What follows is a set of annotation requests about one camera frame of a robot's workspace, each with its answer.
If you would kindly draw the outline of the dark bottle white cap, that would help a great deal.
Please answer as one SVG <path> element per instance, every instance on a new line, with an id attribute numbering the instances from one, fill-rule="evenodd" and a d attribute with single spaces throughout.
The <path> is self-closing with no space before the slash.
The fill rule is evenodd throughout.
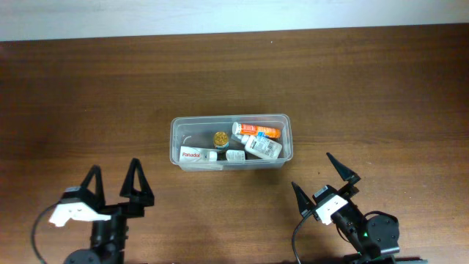
<path id="1" fill-rule="evenodd" d="M 241 162 L 245 160 L 245 152 L 242 150 L 209 151 L 208 154 L 208 161 Z"/>

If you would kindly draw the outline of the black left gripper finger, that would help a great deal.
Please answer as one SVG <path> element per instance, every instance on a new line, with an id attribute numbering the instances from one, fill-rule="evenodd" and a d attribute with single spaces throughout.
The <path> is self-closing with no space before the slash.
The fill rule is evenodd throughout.
<path id="1" fill-rule="evenodd" d="M 138 205 L 153 206 L 155 204 L 155 196 L 144 175 L 139 159 L 133 158 L 131 160 L 119 195 Z"/>
<path id="2" fill-rule="evenodd" d="M 80 185 L 78 194 L 81 201 L 94 210 L 106 205 L 101 168 L 98 165 L 91 167 Z"/>

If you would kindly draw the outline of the small gold-lidded jar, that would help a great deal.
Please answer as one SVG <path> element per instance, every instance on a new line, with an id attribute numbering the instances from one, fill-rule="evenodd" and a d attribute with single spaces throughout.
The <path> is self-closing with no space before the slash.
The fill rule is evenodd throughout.
<path id="1" fill-rule="evenodd" d="M 213 145 L 217 150 L 227 150 L 229 148 L 229 135 L 224 131 L 216 132 L 213 136 Z"/>

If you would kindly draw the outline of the white spray bottle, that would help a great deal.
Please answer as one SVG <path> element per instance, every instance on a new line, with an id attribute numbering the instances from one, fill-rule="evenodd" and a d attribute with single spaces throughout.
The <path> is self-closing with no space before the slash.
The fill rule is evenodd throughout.
<path id="1" fill-rule="evenodd" d="M 282 151 L 282 145 L 263 136 L 232 134 L 232 139 L 243 144 L 245 151 L 265 160 L 275 160 Z"/>

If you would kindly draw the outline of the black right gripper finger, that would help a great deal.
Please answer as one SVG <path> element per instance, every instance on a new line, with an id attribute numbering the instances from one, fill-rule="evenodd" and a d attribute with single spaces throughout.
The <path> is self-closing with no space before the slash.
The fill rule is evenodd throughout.
<path id="1" fill-rule="evenodd" d="M 311 215 L 315 212 L 315 204 L 311 199 L 305 194 L 303 189 L 295 182 L 291 182 L 293 190 L 295 192 L 298 210 L 300 215 L 305 218 L 307 215 Z"/>
<path id="2" fill-rule="evenodd" d="M 338 172 L 343 181 L 348 182 L 350 185 L 355 185 L 358 181 L 361 180 L 360 176 L 355 171 L 342 164 L 332 154 L 326 153 L 326 156 L 329 158 L 333 167 Z"/>

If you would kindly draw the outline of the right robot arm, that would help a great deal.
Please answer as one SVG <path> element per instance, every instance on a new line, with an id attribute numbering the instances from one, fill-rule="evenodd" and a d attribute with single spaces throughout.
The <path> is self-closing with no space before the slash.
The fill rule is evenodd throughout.
<path id="1" fill-rule="evenodd" d="M 339 236 L 356 250 L 355 254 L 344 256 L 346 263 L 395 263 L 394 255 L 400 251 L 398 218 L 378 210 L 362 213 L 352 201 L 359 192 L 355 184 L 360 181 L 360 176 L 332 154 L 328 153 L 327 157 L 346 183 L 343 187 L 336 189 L 326 185 L 313 197 L 308 197 L 297 183 L 292 183 L 302 216 L 292 234 L 296 261 L 301 262 L 295 245 L 296 235 L 312 217 L 324 225 L 334 224 Z"/>

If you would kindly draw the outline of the orange tube white cap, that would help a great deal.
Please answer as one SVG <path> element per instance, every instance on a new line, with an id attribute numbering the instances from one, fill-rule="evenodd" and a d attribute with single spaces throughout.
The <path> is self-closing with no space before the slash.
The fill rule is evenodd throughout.
<path id="1" fill-rule="evenodd" d="M 249 125 L 246 123 L 234 122 L 232 125 L 232 133 L 238 139 L 249 136 L 263 136 L 269 139 L 279 139 L 281 131 L 277 128 L 269 128 L 259 125 Z"/>

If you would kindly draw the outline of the white Panadol medicine box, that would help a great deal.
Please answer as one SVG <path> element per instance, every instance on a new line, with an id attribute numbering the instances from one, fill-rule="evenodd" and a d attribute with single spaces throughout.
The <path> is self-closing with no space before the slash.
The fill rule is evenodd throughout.
<path id="1" fill-rule="evenodd" d="M 180 163 L 208 162 L 212 149 L 181 146 Z"/>

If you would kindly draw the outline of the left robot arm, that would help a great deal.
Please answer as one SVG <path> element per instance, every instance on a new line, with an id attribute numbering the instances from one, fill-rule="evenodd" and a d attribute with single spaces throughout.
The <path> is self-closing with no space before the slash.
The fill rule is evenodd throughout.
<path id="1" fill-rule="evenodd" d="M 144 209 L 155 203 L 141 162 L 133 158 L 119 195 L 127 202 L 106 203 L 101 169 L 92 166 L 79 186 L 67 188 L 49 218 L 56 227 L 69 220 L 92 224 L 90 246 L 70 253 L 64 264 L 120 264 L 125 258 L 128 219 L 144 217 Z"/>

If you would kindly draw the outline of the clear plastic container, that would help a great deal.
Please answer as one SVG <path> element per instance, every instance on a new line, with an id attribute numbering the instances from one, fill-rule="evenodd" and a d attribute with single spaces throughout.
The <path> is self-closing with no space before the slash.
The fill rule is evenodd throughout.
<path id="1" fill-rule="evenodd" d="M 281 131 L 282 150 L 276 160 L 269 161 L 248 154 L 246 161 L 184 161 L 182 147 L 214 150 L 217 132 L 232 134 L 234 122 L 277 128 Z M 241 114 L 224 116 L 177 117 L 171 122 L 170 161 L 186 172 L 279 169 L 293 158 L 293 138 L 290 118 L 285 114 Z"/>

